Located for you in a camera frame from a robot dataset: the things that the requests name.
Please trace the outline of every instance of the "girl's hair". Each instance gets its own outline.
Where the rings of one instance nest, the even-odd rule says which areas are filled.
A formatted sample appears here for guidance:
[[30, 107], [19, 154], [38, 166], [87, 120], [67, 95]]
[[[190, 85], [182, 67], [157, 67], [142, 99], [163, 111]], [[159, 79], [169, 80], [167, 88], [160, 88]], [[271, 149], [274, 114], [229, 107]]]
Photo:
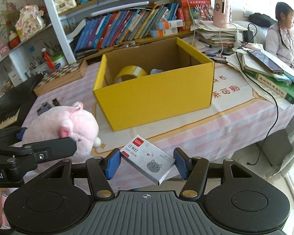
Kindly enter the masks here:
[[286, 48], [289, 49], [284, 41], [282, 40], [282, 35], [281, 35], [281, 28], [280, 28], [280, 21], [281, 21], [281, 13], [283, 13], [285, 16], [287, 16], [290, 12], [294, 12], [294, 10], [284, 2], [278, 2], [276, 5], [276, 19], [278, 20], [278, 26], [279, 26], [279, 34], [281, 38], [282, 45]]

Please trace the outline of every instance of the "white jacket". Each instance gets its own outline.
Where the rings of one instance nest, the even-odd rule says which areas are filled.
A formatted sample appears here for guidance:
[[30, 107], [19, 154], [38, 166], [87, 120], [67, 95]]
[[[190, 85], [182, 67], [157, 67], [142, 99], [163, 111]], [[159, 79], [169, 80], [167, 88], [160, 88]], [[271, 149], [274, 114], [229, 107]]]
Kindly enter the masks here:
[[291, 29], [281, 29], [282, 45], [278, 23], [270, 26], [266, 37], [266, 51], [278, 57], [294, 69], [294, 32]]

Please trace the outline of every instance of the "black bag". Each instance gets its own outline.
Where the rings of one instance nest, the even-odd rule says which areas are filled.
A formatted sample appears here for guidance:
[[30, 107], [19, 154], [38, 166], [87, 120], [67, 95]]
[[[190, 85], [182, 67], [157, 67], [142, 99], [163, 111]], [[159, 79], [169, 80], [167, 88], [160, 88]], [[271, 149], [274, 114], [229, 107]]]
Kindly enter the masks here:
[[261, 26], [261, 27], [270, 27], [272, 25], [274, 25], [277, 21], [275, 21], [274, 19], [270, 18], [269, 16], [265, 15], [265, 14], [260, 14], [260, 13], [254, 13], [251, 14], [248, 17], [248, 20], [257, 25], [257, 26]]

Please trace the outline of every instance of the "cat illustration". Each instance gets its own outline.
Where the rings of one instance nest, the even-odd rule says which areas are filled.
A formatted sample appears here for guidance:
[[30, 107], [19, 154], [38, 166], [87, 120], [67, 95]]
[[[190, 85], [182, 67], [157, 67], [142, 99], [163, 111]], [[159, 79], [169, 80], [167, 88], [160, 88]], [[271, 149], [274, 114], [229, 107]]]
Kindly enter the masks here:
[[158, 164], [156, 163], [154, 160], [151, 160], [151, 162], [149, 162], [147, 164], [147, 168], [151, 171], [151, 172], [158, 172], [161, 168], [162, 164]]

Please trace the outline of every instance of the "red logo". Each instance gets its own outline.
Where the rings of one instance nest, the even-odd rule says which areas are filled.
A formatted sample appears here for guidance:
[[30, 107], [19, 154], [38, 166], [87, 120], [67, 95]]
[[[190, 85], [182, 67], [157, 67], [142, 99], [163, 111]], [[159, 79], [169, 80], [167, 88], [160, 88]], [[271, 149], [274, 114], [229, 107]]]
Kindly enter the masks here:
[[134, 141], [133, 141], [133, 144], [135, 144], [136, 146], [140, 146], [141, 144], [143, 144], [144, 141], [140, 138], [136, 138]]
[[125, 155], [127, 158], [129, 158], [129, 154], [126, 153], [125, 151], [122, 151], [122, 154]]

